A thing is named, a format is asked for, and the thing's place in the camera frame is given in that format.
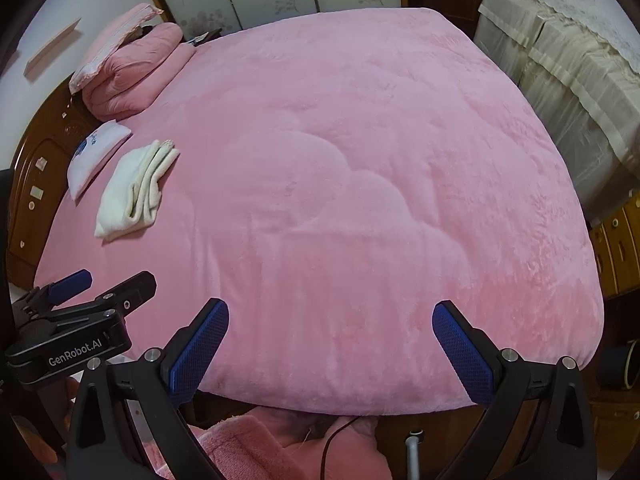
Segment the pink comforter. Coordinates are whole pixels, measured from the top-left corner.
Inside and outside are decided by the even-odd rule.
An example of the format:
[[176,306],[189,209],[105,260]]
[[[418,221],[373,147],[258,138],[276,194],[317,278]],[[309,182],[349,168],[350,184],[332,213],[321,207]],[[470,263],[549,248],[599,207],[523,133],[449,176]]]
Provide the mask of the pink comforter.
[[[453,300],[499,347],[584,365],[602,331],[567,170],[516,86],[429,9],[315,14],[197,48],[78,206],[62,201],[36,282],[85,267],[92,298],[147,269],[130,353],[212,296],[228,333],[201,389],[309,412],[469,404],[431,330]],[[120,156],[181,155],[156,224],[93,238]]]
[[195,47],[180,40],[178,25],[160,23],[145,37],[116,50],[82,89],[88,110],[107,122],[149,108],[193,56]]

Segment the pink fleece fabric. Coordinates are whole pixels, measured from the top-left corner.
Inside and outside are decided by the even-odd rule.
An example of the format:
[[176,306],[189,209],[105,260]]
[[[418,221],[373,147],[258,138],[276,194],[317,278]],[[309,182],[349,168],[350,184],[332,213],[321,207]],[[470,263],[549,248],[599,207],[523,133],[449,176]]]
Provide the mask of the pink fleece fabric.
[[111,54],[82,89],[89,111],[101,121],[119,121],[148,108],[195,52],[181,39],[178,25],[161,23]]
[[[470,403],[431,329],[452,300],[499,348],[593,356],[598,274],[562,158],[517,87],[429,9],[320,13],[196,53],[75,206],[36,275],[87,268],[97,294],[146,269],[130,354],[162,347],[209,298],[230,325],[200,388],[349,415]],[[172,139],[153,227],[103,244],[120,154]]]
[[142,3],[114,18],[84,53],[80,65],[69,80],[70,92],[75,94],[84,88],[130,33],[162,12],[164,11],[151,4]]
[[[339,417],[321,438],[309,438],[313,415],[263,407],[207,431],[190,428],[226,480],[319,480],[328,439],[352,419]],[[326,456],[328,480],[391,480],[377,450],[377,423],[374,417],[360,418],[335,435]],[[145,450],[156,472],[173,480],[156,444]]]

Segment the white wall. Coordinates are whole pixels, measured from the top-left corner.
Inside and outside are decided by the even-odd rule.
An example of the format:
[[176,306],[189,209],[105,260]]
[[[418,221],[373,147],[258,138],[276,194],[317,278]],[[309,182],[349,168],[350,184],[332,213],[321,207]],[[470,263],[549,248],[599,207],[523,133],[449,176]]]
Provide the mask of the white wall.
[[[0,169],[11,165],[15,148],[34,113],[68,77],[84,51],[115,16],[151,0],[47,0],[25,31],[18,52],[0,76]],[[23,75],[31,56],[77,18],[76,31]]]

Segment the black strap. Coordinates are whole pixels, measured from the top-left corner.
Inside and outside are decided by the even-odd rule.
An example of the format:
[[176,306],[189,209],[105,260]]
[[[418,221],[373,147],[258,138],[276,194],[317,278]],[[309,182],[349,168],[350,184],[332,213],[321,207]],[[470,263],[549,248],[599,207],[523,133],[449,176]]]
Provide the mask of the black strap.
[[0,351],[15,341],[14,311],[9,296],[9,281],[6,275],[6,252],[9,237],[9,197],[14,179],[14,170],[0,171]]

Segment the white pillow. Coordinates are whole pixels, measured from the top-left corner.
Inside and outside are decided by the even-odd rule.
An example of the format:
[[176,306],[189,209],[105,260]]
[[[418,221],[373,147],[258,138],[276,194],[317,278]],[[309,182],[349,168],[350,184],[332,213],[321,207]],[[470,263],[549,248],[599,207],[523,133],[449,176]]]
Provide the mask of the white pillow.
[[94,176],[130,136],[131,130],[114,120],[102,124],[80,143],[66,170],[71,198],[78,200]]

